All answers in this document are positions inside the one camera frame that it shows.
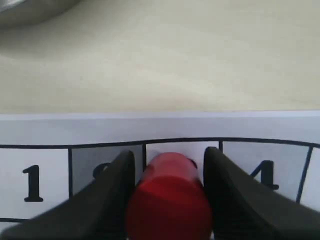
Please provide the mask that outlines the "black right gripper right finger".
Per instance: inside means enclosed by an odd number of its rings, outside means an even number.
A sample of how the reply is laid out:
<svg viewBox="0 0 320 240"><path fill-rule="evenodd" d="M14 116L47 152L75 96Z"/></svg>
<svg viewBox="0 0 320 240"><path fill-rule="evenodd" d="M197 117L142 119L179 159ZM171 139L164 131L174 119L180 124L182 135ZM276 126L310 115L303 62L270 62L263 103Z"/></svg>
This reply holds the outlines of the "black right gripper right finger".
<svg viewBox="0 0 320 240"><path fill-rule="evenodd" d="M318 240L320 214L257 182L216 147L204 154L203 182L216 240Z"/></svg>

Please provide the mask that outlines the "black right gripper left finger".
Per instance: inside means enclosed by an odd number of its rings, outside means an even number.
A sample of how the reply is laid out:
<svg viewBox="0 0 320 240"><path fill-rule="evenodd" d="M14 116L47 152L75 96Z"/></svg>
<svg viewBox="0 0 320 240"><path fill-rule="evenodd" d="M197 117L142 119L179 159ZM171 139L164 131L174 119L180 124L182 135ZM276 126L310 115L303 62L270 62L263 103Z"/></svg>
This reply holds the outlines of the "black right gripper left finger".
<svg viewBox="0 0 320 240"><path fill-rule="evenodd" d="M136 186L135 157L121 152L66 202L5 229L2 240L126 240L126 209Z"/></svg>

